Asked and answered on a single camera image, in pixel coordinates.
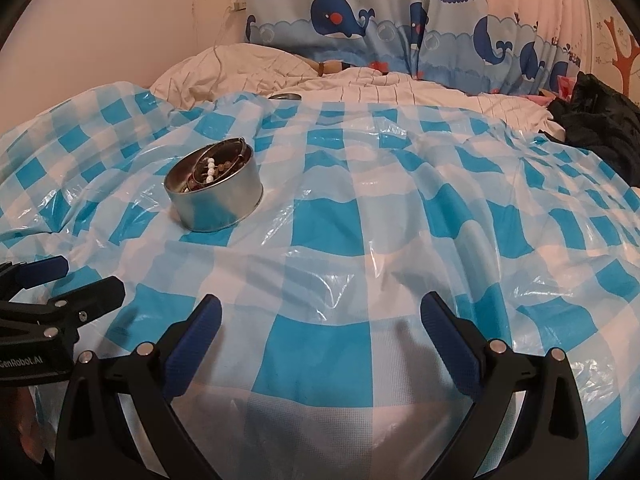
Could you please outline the black clothing pile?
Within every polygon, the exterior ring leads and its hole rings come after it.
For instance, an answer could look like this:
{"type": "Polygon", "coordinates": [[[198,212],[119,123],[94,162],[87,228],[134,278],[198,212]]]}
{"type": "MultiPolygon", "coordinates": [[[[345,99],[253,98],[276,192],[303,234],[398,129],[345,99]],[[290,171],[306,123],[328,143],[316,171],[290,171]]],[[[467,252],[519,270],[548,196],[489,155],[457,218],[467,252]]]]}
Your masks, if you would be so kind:
{"type": "Polygon", "coordinates": [[[548,107],[565,133],[549,140],[593,152],[629,186],[639,186],[639,107],[596,76],[580,72],[568,102],[554,99],[548,107]]]}

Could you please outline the blue white checkered plastic cloth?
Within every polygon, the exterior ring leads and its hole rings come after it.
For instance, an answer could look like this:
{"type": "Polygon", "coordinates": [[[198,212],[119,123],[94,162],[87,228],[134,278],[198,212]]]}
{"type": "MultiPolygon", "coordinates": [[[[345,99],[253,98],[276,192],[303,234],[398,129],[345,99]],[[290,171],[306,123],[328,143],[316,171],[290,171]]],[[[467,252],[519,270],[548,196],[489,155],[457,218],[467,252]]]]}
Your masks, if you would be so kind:
{"type": "Polygon", "coordinates": [[[217,296],[175,409],[226,479],[417,479],[470,401],[419,318],[427,292],[518,352],[570,359],[597,477],[639,417],[639,197],[595,154],[461,108],[225,96],[183,112],[120,82],[1,137],[1,255],[64,256],[35,301],[115,275],[81,348],[130,352],[217,296]],[[242,138],[264,195],[194,232],[171,167],[242,138]]]}

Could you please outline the small silver tin lid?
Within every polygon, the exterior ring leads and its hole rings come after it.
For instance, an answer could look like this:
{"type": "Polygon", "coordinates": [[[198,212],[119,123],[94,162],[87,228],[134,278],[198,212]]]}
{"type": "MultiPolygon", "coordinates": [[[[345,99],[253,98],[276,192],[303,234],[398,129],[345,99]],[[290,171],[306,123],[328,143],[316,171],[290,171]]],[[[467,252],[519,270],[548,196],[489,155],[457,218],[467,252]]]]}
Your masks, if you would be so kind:
{"type": "Polygon", "coordinates": [[[280,92],[280,93],[273,94],[268,99],[273,100],[273,101],[300,101],[303,98],[298,93],[280,92]]]}

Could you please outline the white grid pattern pillow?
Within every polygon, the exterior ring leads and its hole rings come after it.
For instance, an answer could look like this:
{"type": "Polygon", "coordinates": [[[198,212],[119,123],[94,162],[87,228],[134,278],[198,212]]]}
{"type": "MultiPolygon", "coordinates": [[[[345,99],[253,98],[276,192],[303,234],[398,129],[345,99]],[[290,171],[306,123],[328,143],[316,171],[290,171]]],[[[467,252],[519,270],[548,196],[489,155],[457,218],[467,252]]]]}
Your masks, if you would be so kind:
{"type": "Polygon", "coordinates": [[[208,48],[168,68],[150,87],[174,107],[190,110],[235,92],[270,96],[319,76],[319,64],[258,44],[208,48]]]}

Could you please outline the blue whale print curtain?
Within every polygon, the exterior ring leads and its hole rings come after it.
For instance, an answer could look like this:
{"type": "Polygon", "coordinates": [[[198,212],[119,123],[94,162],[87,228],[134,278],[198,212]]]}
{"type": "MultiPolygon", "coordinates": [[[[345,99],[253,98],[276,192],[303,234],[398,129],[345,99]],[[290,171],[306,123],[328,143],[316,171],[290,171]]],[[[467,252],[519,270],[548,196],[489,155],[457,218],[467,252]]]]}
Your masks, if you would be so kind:
{"type": "Polygon", "coordinates": [[[476,96],[555,90],[588,53],[587,0],[246,0],[245,36],[476,96]]]}

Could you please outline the pink cloth item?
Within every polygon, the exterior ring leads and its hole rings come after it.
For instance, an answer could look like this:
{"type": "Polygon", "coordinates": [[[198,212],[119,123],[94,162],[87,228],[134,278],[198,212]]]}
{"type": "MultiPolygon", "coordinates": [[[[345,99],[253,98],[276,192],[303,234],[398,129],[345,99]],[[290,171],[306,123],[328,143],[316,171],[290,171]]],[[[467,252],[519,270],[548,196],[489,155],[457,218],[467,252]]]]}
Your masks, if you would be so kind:
{"type": "Polygon", "coordinates": [[[570,102],[576,82],[577,79],[575,77],[559,76],[556,80],[558,88],[555,90],[542,89],[536,96],[529,94],[528,96],[525,96],[525,99],[528,99],[542,107],[548,107],[555,99],[570,102]]]}

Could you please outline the silver metal bangle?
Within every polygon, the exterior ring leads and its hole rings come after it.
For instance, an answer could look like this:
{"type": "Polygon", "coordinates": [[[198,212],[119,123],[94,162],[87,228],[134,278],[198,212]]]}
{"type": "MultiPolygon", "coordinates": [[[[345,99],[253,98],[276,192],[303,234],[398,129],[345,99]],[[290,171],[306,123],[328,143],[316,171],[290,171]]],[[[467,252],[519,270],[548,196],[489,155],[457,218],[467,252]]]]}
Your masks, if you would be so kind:
{"type": "Polygon", "coordinates": [[[250,147],[242,138],[224,140],[206,146],[191,165],[182,192],[194,192],[231,177],[250,160],[250,147]]]}

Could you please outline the round silver metal tin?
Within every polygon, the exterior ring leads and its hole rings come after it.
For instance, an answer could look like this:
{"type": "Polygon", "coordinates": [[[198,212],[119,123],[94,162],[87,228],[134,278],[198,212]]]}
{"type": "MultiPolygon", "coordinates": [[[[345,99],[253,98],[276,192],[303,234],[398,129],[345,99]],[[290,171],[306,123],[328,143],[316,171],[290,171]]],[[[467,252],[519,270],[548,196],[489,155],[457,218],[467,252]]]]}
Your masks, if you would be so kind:
{"type": "Polygon", "coordinates": [[[206,146],[211,145],[205,145],[180,159],[164,179],[164,189],[180,221],[194,232],[213,232],[233,226],[251,214],[264,195],[264,186],[251,147],[250,160],[231,177],[208,188],[183,193],[186,173],[206,146]]]}

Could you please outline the white wardrobe with tree decal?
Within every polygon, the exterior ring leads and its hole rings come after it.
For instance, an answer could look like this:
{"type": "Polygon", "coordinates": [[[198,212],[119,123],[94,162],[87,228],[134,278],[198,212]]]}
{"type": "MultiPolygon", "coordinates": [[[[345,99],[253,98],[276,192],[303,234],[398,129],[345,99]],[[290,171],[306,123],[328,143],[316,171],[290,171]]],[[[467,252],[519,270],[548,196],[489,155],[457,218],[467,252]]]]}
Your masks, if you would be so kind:
{"type": "Polygon", "coordinates": [[[639,104],[639,44],[611,0],[588,0],[593,74],[639,104]]]}

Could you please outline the white grid pattern quilt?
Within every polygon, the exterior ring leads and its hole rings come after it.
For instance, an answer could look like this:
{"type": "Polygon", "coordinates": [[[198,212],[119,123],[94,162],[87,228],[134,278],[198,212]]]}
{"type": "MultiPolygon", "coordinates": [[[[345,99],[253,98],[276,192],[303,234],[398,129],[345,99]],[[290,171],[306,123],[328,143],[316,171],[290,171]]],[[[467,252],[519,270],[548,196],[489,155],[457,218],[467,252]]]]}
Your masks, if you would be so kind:
{"type": "Polygon", "coordinates": [[[382,74],[372,68],[348,68],[336,74],[314,78],[290,78],[282,88],[272,86],[262,96],[293,93],[303,99],[322,102],[382,103],[464,108],[500,119],[521,132],[545,132],[565,140],[565,129],[552,114],[527,96],[481,93],[468,96],[436,82],[414,80],[401,73],[382,74]]]}

